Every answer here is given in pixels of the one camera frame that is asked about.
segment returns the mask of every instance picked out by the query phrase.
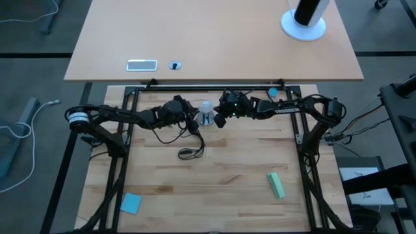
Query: light wood tabletop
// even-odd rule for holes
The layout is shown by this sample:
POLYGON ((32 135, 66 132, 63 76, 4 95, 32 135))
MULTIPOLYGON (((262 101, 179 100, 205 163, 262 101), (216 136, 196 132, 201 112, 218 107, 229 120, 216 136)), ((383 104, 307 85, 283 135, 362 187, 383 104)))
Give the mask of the light wood tabletop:
POLYGON ((283 32, 288 10, 287 0, 94 0, 65 80, 363 80, 335 1, 315 42, 283 32), (127 72, 132 59, 157 60, 157 70, 127 72))
MULTIPOLYGON (((301 87, 304 96, 317 93, 315 85, 301 87)), ((121 107, 123 93, 124 86, 108 87, 105 103, 121 107)), ((141 93, 138 110, 163 105, 176 94, 141 93)), ((180 95, 194 107, 199 107, 203 100, 217 104, 221 92, 182 92, 180 95)), ((266 98, 263 92, 253 92, 252 95, 266 98)), ((279 98, 285 99, 283 92, 279 95, 279 98)), ((314 119, 310 116, 307 119, 309 126, 313 127, 314 119)), ((103 126, 115 132, 117 123, 106 122, 103 126)), ((310 230, 288 114, 261 121, 232 118, 227 120, 223 129, 214 124, 201 127, 200 131, 206 143, 205 153, 199 159, 182 161, 177 158, 178 151, 181 148, 198 148, 200 142, 197 138, 180 138, 164 145, 151 131, 135 126, 124 192, 142 196, 142 202, 136 215, 120 213, 118 231, 310 230), (276 199, 274 196, 266 177, 269 172, 278 173, 285 198, 276 199)), ((178 132, 176 126, 157 130, 165 141, 176 137, 178 132)), ((93 154, 102 151, 106 151, 106 148, 96 148, 93 154)), ((90 161, 76 228, 85 224, 85 220, 94 214, 102 202, 110 162, 106 154, 90 161)), ((351 226, 332 147, 321 145, 318 170, 325 200, 340 219, 351 226)))

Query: small white card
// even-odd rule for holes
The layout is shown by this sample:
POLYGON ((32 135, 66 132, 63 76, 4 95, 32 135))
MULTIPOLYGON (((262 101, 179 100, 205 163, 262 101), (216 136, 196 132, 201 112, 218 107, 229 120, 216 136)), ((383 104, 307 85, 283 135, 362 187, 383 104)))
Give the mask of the small white card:
MULTIPOLYGON (((340 168, 341 179, 346 181, 359 176, 366 176, 378 172, 377 167, 372 168, 340 168)), ((348 195, 354 205, 393 205, 393 200, 385 188, 376 189, 368 192, 360 192, 348 195)))

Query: blue square block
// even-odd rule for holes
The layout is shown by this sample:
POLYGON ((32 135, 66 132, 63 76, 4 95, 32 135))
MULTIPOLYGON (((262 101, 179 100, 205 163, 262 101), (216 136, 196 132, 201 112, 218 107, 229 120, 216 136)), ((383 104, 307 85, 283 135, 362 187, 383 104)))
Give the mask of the blue square block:
POLYGON ((142 201, 141 196, 131 194, 131 193, 126 193, 124 196, 122 206, 120 207, 120 210, 135 215, 137 214, 138 206, 140 205, 141 201, 142 201))

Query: paper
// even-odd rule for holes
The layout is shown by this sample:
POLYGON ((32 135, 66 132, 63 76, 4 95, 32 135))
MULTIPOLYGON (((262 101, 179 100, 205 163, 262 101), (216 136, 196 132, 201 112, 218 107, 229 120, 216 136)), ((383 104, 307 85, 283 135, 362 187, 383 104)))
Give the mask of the paper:
POLYGON ((124 196, 122 206, 120 207, 120 210, 135 215, 137 214, 138 207, 141 201, 142 201, 141 196, 131 194, 131 193, 126 193, 124 196))
MULTIPOLYGON (((372 168, 340 168, 339 173, 343 181, 359 176, 366 176, 378 172, 376 167, 372 168)), ((368 192, 360 192, 348 195, 354 205, 393 205, 393 200, 385 188, 376 189, 368 192)))

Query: black metal frame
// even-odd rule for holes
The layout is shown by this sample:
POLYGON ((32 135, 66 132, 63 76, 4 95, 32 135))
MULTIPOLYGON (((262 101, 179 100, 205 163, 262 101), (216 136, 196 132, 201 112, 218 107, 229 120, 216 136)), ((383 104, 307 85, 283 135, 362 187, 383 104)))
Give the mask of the black metal frame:
MULTIPOLYGON (((256 85, 256 84, 255 85, 254 84, 250 84, 250 85, 225 85, 225 84, 224 85, 202 85, 201 84, 201 85, 165 85, 165 86, 163 86, 163 85, 157 85, 157 86, 147 85, 147 86, 144 86, 143 85, 143 86, 127 86, 125 88, 122 108, 126 109, 129 98, 133 97, 132 110, 135 110, 136 107, 137 107, 137 104, 138 104, 138 99, 139 99, 139 93, 140 92, 223 91, 225 88, 232 88, 234 90, 242 90, 242 91, 252 90, 252 89, 255 88, 256 90, 266 91, 272 86, 274 88, 277 88, 281 92, 286 92, 287 99, 292 99, 293 94, 297 98, 302 97, 299 86, 285 86, 283 81, 280 81, 280 82, 275 83, 275 84, 270 84, 270 85, 265 84, 263 86, 259 86, 259 85, 256 85)), ((294 133, 294 137, 296 139, 296 138, 299 138, 299 134, 300 134, 299 126, 298 126, 296 114, 290 114, 290 115, 291 115, 293 133, 294 133)), ((309 133, 309 127, 308 127, 308 124, 307 124, 305 113, 300 113, 300 119, 301 119, 301 123, 302 123, 303 133, 304 134, 309 133)), ((118 132, 119 133, 121 133, 123 131, 123 127, 124 127, 124 124, 119 123, 119 126, 118 126, 118 132)), ((128 130, 127 130, 127 135, 129 136, 129 141, 126 144, 127 154, 125 154, 125 156, 122 159, 122 167, 121 167, 118 179, 116 180, 116 182, 114 182, 117 158, 113 157, 112 160, 111 160, 111 164, 110 164, 109 177, 108 177, 108 180, 107 180, 107 187, 106 187, 105 198, 104 198, 103 202, 101 203, 101 205, 99 206, 99 208, 97 209, 95 214, 87 222, 87 225, 85 225, 81 229, 76 229, 76 230, 74 230, 70 233, 117 233, 118 221, 119 221, 119 215, 120 215, 120 207, 121 207, 121 203, 122 203, 122 194, 123 194, 123 189, 124 189, 124 179, 125 179, 125 174, 126 174, 126 171, 127 171, 127 162, 128 162, 128 157, 129 157, 128 151, 129 151, 129 148, 130 148, 132 132, 133 132, 133 124, 129 124, 128 130), (112 224, 111 224, 110 228, 106 228, 106 226, 107 226, 107 216, 108 216, 108 211, 109 211, 109 203, 110 203, 110 201, 112 200, 112 198, 114 196, 116 196, 116 203, 115 203, 115 207, 114 207, 114 215, 113 215, 113 219, 112 219, 112 224), (100 224, 99 224, 99 229, 98 230, 92 230, 92 228, 97 224, 98 220, 101 220, 100 224)), ((317 227, 317 222, 315 220, 315 214, 314 214, 314 210, 313 210, 313 203, 312 203, 311 193, 314 194, 315 198, 317 198, 317 196, 318 196, 318 199, 317 199, 318 201, 322 202, 324 200, 323 200, 323 196, 322 196, 322 189, 321 189, 321 186, 320 186, 319 174, 318 174, 317 165, 316 165, 316 162, 315 162, 315 157, 313 157, 313 159, 310 158, 310 160, 309 160, 311 162, 310 170, 311 170, 312 177, 313 177, 313 181, 312 181, 308 176, 308 173, 307 173, 307 170, 306 170, 306 165, 304 163, 305 155, 303 153, 301 153, 302 152, 302 142, 299 142, 297 140, 295 140, 295 142, 296 142, 296 150, 298 152, 300 173, 301 173, 301 176, 302 176, 302 185, 303 185, 303 189, 304 189, 307 217, 308 217, 308 220, 309 220, 309 225, 311 227, 311 232, 306 232, 306 233, 339 233, 339 230, 337 231, 336 229, 330 229, 328 219, 327 219, 327 216, 329 215, 327 213, 328 210, 324 210, 323 205, 319 205, 319 215, 320 215, 321 220, 322 220, 322 227, 320 227, 320 228, 317 227)), ((57 177, 57 182, 55 183, 54 193, 53 193, 53 195, 51 197, 51 200, 49 202, 47 214, 45 216, 45 220, 44 220, 44 223, 42 225, 41 233, 49 233, 50 232, 50 229, 51 229, 51 226, 52 226, 52 223, 53 223, 53 218, 54 218, 54 215, 55 215, 55 211, 56 211, 56 208, 57 208, 57 205, 58 205, 58 202, 59 202, 60 193, 62 191, 63 184, 64 184, 65 177, 66 177, 66 172, 61 173, 61 171, 68 170, 68 167, 69 167, 69 164, 70 164, 70 154, 72 154, 74 146, 75 146, 75 143, 69 144, 69 142, 68 142, 66 152, 65 152, 65 156, 64 156, 64 160, 63 160, 63 162, 61 164, 61 167, 60 167, 60 172, 59 172, 58 177, 57 177)))

